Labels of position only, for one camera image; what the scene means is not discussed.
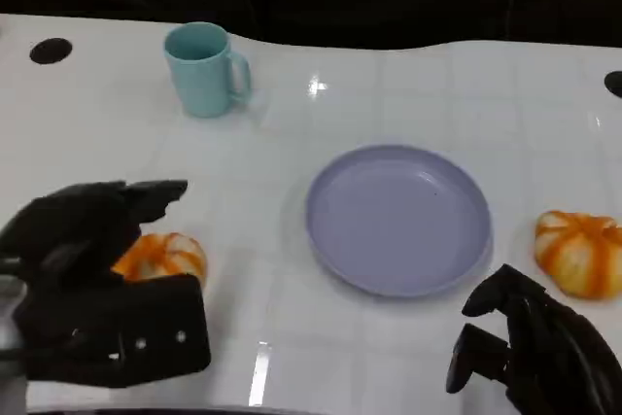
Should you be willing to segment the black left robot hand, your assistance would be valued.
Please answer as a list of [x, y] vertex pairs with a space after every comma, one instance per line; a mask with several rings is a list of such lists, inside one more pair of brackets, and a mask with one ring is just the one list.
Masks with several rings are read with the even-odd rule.
[[77, 184], [38, 197], [1, 231], [1, 271], [26, 286], [1, 358], [31, 381], [126, 388], [204, 370], [202, 291], [188, 273], [132, 282], [113, 267], [184, 180]]

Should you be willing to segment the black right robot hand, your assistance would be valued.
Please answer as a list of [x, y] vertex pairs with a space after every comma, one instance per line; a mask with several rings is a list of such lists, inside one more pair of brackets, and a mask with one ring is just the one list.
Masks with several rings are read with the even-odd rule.
[[621, 365], [583, 315], [508, 264], [483, 280], [462, 313], [501, 312], [507, 339], [464, 325], [453, 349], [445, 389], [456, 394], [478, 374], [505, 386], [522, 414], [618, 414]]

